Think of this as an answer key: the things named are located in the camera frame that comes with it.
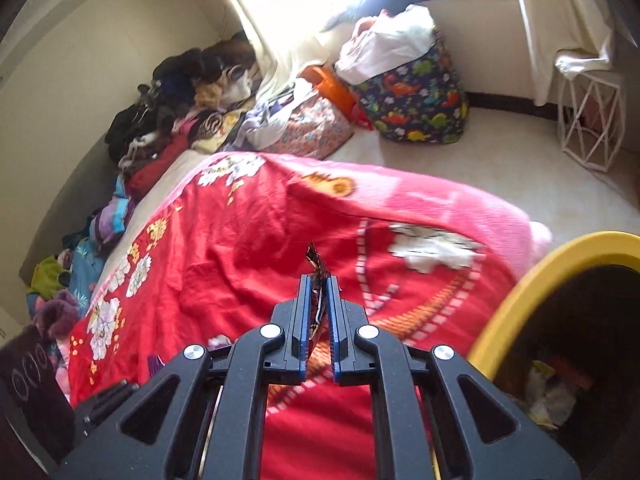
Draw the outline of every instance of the bed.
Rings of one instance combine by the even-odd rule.
[[[310,241],[373,324],[466,354],[549,240],[503,200],[430,176],[187,150],[139,204],[72,332],[72,405],[267,321],[311,272]],[[321,340],[302,386],[271,387],[262,478],[373,477],[369,393],[333,386],[328,363]]]

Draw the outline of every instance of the round metal bolt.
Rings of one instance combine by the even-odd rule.
[[[364,339],[373,339],[378,337],[380,330],[373,325],[363,325],[358,329],[358,335]]]
[[[201,345],[189,345],[184,349],[184,356],[187,359],[200,359],[204,355],[204,347]]]
[[[438,359],[448,361],[455,355],[455,352],[450,346],[440,345],[436,346],[436,348],[433,349],[433,355],[435,355]]]
[[[272,339],[274,337],[277,337],[280,335],[280,332],[282,332],[282,330],[280,329],[279,326],[274,325],[273,323],[269,323],[267,325],[264,325],[261,329],[260,329],[260,335],[262,337],[265,337],[267,339]]]

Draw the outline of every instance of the white floor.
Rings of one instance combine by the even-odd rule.
[[[332,160],[431,174],[484,189],[546,224],[559,246],[583,234],[640,234],[633,184],[640,158],[618,155],[607,175],[590,173],[561,153],[556,123],[473,108],[456,144],[397,144],[357,131]]]

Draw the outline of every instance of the black baseboard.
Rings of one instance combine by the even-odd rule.
[[[547,103],[543,106],[535,106],[531,99],[524,97],[512,97],[508,95],[482,94],[479,92],[467,92],[469,104],[475,108],[488,108],[489,110],[503,110],[548,119],[558,120],[558,106]]]

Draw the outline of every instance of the geometric wire stand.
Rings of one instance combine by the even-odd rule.
[[[563,152],[589,170],[609,171],[625,126],[626,98],[620,74],[582,72],[573,81],[561,74],[558,137]]]

